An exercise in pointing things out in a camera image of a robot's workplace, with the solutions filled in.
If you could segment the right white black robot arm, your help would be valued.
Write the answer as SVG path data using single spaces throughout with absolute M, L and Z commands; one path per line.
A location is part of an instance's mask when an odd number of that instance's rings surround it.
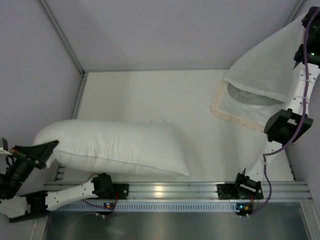
M 275 155 L 294 143 L 313 124 L 309 118 L 309 102 L 320 74 L 320 9 L 313 6 L 301 20 L 303 43 L 294 55 L 293 82 L 284 106 L 266 122 L 266 135 L 261 155 L 253 167 L 236 177 L 238 191 L 262 199 L 262 180 L 267 180 L 267 166 Z

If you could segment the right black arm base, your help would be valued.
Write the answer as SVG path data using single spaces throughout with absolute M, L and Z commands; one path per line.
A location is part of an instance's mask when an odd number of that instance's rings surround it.
M 218 184 L 216 186 L 219 200 L 262 200 L 263 191 L 260 186 L 253 187 L 234 183 Z

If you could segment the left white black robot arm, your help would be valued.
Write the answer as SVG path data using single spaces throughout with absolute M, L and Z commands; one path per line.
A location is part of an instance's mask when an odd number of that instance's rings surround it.
M 0 212 L 11 223 L 33 220 L 70 203 L 90 198 L 109 198 L 114 189 L 111 177 L 99 174 L 85 183 L 60 191 L 36 191 L 18 196 L 17 193 L 33 172 L 47 165 L 59 141 L 54 140 L 35 146 L 8 147 L 6 139 L 0 140 L 0 153 L 5 156 L 7 168 L 0 175 Z

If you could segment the grey cream-ruffled pillowcase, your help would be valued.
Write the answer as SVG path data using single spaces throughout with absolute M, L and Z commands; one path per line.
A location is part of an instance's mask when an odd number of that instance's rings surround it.
M 210 104 L 222 120 L 262 132 L 288 99 L 294 56 L 303 43 L 303 16 L 246 52 L 223 76 Z

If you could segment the white pillow insert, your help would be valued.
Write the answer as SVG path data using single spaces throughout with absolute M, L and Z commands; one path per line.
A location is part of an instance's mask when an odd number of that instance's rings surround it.
M 33 145 L 58 141 L 47 160 L 83 172 L 190 176 L 176 127 L 158 122 L 64 120 L 43 128 Z

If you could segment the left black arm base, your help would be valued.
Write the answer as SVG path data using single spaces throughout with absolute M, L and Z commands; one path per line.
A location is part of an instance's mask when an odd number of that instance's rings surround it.
M 113 183 L 110 198 L 112 200 L 126 200 L 129 195 L 129 184 Z

